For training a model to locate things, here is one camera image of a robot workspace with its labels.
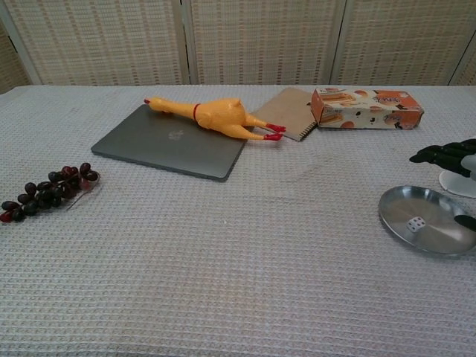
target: grape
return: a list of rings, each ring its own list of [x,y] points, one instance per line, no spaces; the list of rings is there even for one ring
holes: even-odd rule
[[[38,192],[38,199],[40,201],[51,201],[53,199],[53,192],[50,190],[41,190]]]
[[[75,196],[74,190],[71,189],[69,186],[65,186],[65,189],[62,193],[62,197],[64,199],[72,199]]]
[[[18,207],[14,210],[12,218],[15,222],[21,222],[23,219],[25,219],[25,214],[23,213],[23,210]]]
[[[85,163],[81,164],[81,166],[80,166],[81,175],[86,174],[87,172],[89,172],[90,169],[91,169],[91,164],[90,163],[85,162]]]
[[[3,223],[10,223],[13,220],[12,215],[13,215],[13,212],[11,210],[2,213],[0,214],[0,221],[2,221]]]
[[[5,201],[1,204],[1,208],[4,210],[14,210],[18,207],[20,207],[20,204],[14,201]]]
[[[25,185],[25,191],[28,193],[30,196],[34,196],[36,193],[36,185],[33,182],[28,182]]]
[[[80,189],[80,178],[79,177],[73,177],[71,180],[68,181],[68,183],[75,190]]]
[[[23,205],[26,205],[29,201],[31,201],[33,197],[26,193],[22,193],[17,197],[18,202],[22,203]]]
[[[34,216],[37,211],[38,211],[38,204],[35,201],[30,201],[23,207],[23,212],[27,216]]]
[[[53,207],[59,207],[61,205],[61,197],[54,197],[51,205]]]
[[[77,167],[64,166],[61,171],[51,171],[48,174],[49,181],[43,181],[38,185],[28,182],[25,192],[18,195],[15,201],[5,201],[1,208],[5,210],[0,214],[1,222],[21,222],[26,216],[34,216],[41,209],[47,210],[59,207],[62,199],[74,198],[80,190],[93,188],[91,181],[97,181],[99,173],[91,170],[88,162],[83,162],[78,170]]]
[[[36,188],[38,191],[41,190],[47,190],[48,188],[52,187],[52,183],[49,181],[44,181],[41,184],[38,184],[38,187]]]
[[[53,193],[53,197],[61,197],[61,195],[62,195],[62,187],[60,187],[60,186],[55,187],[55,188],[52,190],[52,193]]]
[[[61,169],[61,173],[63,174],[63,176],[65,176],[65,178],[68,178],[68,177],[71,177],[71,176],[74,175],[74,171],[73,171],[72,167],[70,167],[70,166],[64,166]]]
[[[90,171],[86,173],[86,179],[89,181],[96,181],[99,175],[95,171]]]
[[[63,174],[62,173],[57,173],[55,171],[51,171],[49,174],[48,174],[48,179],[51,181],[51,182],[58,182],[58,181],[61,181],[64,179],[63,177]]]

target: laptop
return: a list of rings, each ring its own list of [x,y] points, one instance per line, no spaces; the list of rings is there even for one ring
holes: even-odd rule
[[[189,118],[139,106],[91,151],[116,160],[226,181],[247,140],[201,128]]]

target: white tablecloth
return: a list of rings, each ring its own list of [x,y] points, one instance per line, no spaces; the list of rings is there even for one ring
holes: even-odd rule
[[[29,86],[0,96],[0,194],[89,161],[72,209],[0,227],[3,356],[476,356],[475,254],[423,254],[379,221],[380,196],[442,192],[418,149],[476,134],[475,87],[406,88],[413,131],[248,142],[225,183],[101,158],[91,146],[161,95],[283,86]],[[311,86],[298,88],[311,91]],[[476,202],[453,196],[476,213]]]

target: cardboard box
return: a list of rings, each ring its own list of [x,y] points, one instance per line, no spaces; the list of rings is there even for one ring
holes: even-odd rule
[[[406,91],[316,89],[311,111],[321,128],[413,129],[424,110]]]

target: yellow rubber chicken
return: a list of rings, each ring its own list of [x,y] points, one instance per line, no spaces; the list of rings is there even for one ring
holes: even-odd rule
[[[225,98],[207,103],[189,104],[152,97],[150,99],[144,99],[144,102],[148,104],[152,110],[174,113],[193,119],[203,128],[216,130],[232,138],[278,141],[283,137],[281,132],[286,131],[284,126],[266,123],[247,113],[241,104],[241,100],[237,98]],[[244,126],[269,128],[276,133],[258,135],[249,132]]]

